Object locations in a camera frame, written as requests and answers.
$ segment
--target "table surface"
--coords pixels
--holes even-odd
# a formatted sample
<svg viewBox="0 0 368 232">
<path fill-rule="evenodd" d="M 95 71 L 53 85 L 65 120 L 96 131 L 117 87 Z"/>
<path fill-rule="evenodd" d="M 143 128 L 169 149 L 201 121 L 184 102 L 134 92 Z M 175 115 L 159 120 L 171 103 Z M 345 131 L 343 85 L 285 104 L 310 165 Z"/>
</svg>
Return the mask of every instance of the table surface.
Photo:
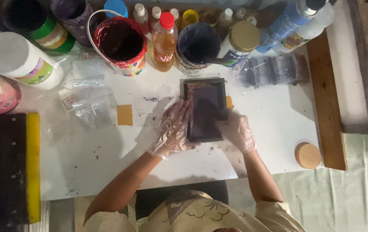
<svg viewBox="0 0 368 232">
<path fill-rule="evenodd" d="M 301 50 L 307 54 L 305 46 Z M 51 106 L 56 96 L 59 98 L 56 89 L 43 92 L 20 85 L 22 100 L 14 112 L 38 111 L 41 116 L 42 200 L 99 193 L 153 141 L 161 114 L 179 99 L 180 83 L 188 77 L 175 64 L 166 73 L 156 71 L 148 53 L 146 56 L 146 67 L 138 76 L 123 77 L 109 68 L 105 75 L 116 104 L 132 104 L 134 126 L 118 126 L 116 107 L 113 107 L 112 124 L 77 134 L 59 144 L 51 142 L 50 128 L 45 123 L 57 120 L 64 112 L 59 99 L 59 104 Z M 226 80 L 226 94 L 231 96 L 234 109 L 248 116 L 260 156 L 272 174 L 304 170 L 295 161 L 296 145 L 310 142 L 319 147 L 311 82 L 243 88 L 234 81 L 232 69 L 214 64 L 200 76 L 208 77 Z M 43 96 L 41 100 L 34 101 L 39 95 Z M 240 152 L 228 141 L 203 143 L 162 161 L 140 189 L 239 177 L 247 177 Z"/>
</svg>

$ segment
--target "gloved hand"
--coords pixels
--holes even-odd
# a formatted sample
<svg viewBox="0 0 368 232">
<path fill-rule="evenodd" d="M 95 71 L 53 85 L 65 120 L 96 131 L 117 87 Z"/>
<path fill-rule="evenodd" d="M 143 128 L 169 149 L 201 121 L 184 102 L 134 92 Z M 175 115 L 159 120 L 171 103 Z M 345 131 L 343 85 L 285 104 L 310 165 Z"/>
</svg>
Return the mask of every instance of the gloved hand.
<svg viewBox="0 0 368 232">
<path fill-rule="evenodd" d="M 216 126 L 223 138 L 232 142 L 243 154 L 257 149 L 247 116 L 241 115 L 231 108 L 227 108 L 225 114 L 226 121 L 216 121 Z"/>
<path fill-rule="evenodd" d="M 200 142 L 187 140 L 190 112 L 189 101 L 176 102 L 168 108 L 162 115 L 159 135 L 148 153 L 167 159 L 173 153 L 192 150 L 201 145 Z"/>
</svg>

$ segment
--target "person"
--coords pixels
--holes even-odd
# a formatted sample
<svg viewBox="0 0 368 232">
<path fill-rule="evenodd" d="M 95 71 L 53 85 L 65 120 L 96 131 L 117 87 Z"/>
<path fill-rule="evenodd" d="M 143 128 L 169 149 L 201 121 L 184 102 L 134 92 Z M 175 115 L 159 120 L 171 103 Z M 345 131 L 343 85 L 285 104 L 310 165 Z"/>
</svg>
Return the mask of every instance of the person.
<svg viewBox="0 0 368 232">
<path fill-rule="evenodd" d="M 177 152 L 194 149 L 199 142 L 186 138 L 190 118 L 190 102 L 173 104 L 162 116 L 158 139 L 124 171 L 119 173 L 90 204 L 84 230 L 136 231 L 125 214 L 127 206 L 140 184 L 163 158 Z M 222 136 L 244 156 L 249 187 L 256 201 L 252 216 L 212 199 L 209 195 L 189 191 L 172 194 L 160 204 L 138 230 L 145 232 L 304 232 L 293 218 L 288 203 L 269 170 L 261 160 L 248 118 L 232 109 L 226 110 L 227 120 L 217 121 Z"/>
</svg>

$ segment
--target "sleeve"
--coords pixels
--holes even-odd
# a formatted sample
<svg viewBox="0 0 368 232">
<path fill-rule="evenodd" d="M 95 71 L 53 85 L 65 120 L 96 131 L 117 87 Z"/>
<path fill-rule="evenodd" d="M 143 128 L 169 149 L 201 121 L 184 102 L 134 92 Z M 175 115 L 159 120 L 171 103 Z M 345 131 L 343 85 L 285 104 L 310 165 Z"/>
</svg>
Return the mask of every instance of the sleeve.
<svg viewBox="0 0 368 232">
<path fill-rule="evenodd" d="M 83 227 L 84 232 L 136 232 L 125 214 L 98 212 Z"/>
<path fill-rule="evenodd" d="M 255 218 L 271 232 L 306 232 L 290 213 L 287 202 L 256 202 Z"/>
</svg>

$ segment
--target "round wooden coaster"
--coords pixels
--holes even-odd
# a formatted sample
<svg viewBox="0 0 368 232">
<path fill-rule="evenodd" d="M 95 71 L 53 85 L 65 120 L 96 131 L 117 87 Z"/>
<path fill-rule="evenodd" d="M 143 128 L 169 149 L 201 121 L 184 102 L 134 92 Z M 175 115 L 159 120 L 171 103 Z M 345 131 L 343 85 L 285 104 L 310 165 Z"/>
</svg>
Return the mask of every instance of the round wooden coaster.
<svg viewBox="0 0 368 232">
<path fill-rule="evenodd" d="M 296 161 L 306 169 L 315 169 L 321 162 L 319 149 L 308 142 L 301 142 L 295 151 Z"/>
</svg>

